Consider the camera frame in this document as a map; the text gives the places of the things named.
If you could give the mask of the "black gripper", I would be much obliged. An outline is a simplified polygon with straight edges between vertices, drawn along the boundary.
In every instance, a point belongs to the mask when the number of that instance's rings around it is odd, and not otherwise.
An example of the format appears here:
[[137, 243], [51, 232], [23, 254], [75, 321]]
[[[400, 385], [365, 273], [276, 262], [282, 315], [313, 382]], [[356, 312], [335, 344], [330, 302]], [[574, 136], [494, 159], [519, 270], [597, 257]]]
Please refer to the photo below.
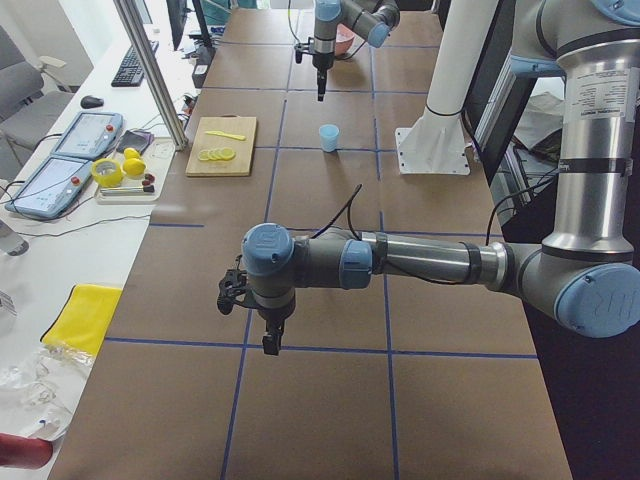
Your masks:
[[265, 321], [265, 333], [262, 337], [263, 352], [266, 355], [278, 356], [281, 350], [282, 335], [286, 319], [295, 311], [295, 303], [289, 302], [277, 308], [260, 308], [259, 316]]
[[313, 65], [317, 70], [317, 100], [324, 101], [328, 71], [332, 68], [332, 53], [318, 53], [313, 56]]

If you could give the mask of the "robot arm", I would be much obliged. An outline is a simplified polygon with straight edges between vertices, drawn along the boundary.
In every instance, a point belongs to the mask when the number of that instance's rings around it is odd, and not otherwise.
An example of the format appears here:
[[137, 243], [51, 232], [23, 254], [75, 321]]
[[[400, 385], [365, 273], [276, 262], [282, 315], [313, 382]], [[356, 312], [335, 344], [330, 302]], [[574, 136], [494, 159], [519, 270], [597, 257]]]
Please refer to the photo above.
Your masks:
[[[397, 129], [401, 173], [454, 174], [461, 115], [501, 1], [451, 1], [425, 110]], [[333, 66], [337, 27], [381, 47], [398, 26], [396, 1], [315, 1], [314, 33], [294, 45], [313, 57], [318, 101]], [[244, 236], [237, 266], [219, 283], [217, 306], [257, 309], [263, 350], [278, 355], [297, 288], [363, 289], [372, 275], [432, 284], [482, 284], [519, 297], [564, 328], [591, 338], [639, 321], [639, 270], [623, 236], [639, 91], [639, 1], [515, 1], [510, 68], [516, 77], [564, 77], [562, 138], [553, 232], [541, 244], [485, 246], [353, 230], [351, 203], [312, 236], [275, 223]]]
[[333, 67], [337, 29], [344, 25], [374, 48], [381, 47], [400, 22], [395, 1], [330, 0], [315, 2], [314, 34], [309, 48], [316, 68], [317, 100], [324, 101], [327, 77]]

